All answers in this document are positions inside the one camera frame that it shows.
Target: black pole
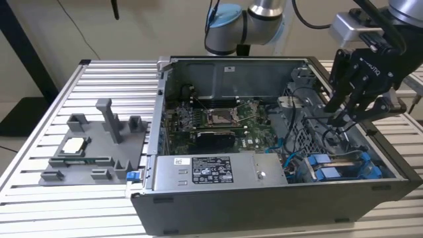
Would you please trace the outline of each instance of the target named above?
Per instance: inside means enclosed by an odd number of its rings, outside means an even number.
[[[6,0],[0,0],[0,29],[41,91],[45,101],[50,104],[58,91]]]
[[[0,122],[0,136],[28,136],[53,103],[58,91],[6,0],[0,0],[0,29],[44,96],[44,98],[20,99]]]

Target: open computer tower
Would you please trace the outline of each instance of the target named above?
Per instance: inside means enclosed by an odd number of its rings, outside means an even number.
[[[372,123],[326,126],[314,58],[172,57],[160,68],[130,196],[149,235],[353,222],[421,184]]]

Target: power supply label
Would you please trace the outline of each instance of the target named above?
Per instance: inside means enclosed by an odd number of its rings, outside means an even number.
[[[192,182],[194,184],[233,182],[230,158],[228,156],[192,158]]]

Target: blue latch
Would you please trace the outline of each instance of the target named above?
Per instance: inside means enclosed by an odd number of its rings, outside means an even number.
[[[364,160],[364,165],[361,166],[359,170],[357,177],[360,179],[380,179],[381,178],[381,171],[380,169],[373,165],[369,155],[364,152],[361,153],[361,159]]]
[[[141,173],[132,171],[126,173],[126,181],[138,182],[141,180]]]

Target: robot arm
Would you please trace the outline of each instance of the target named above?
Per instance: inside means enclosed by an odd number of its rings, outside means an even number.
[[[404,113],[395,90],[423,63],[423,1],[389,0],[389,7],[381,9],[367,0],[353,1],[360,8],[339,13],[329,30],[341,47],[363,48],[336,52],[329,77],[333,93],[324,108],[335,113],[328,120],[332,126]]]
[[[254,0],[246,10],[218,1],[209,10],[204,47],[209,54],[225,56],[237,45],[264,45],[281,31],[281,1]]]

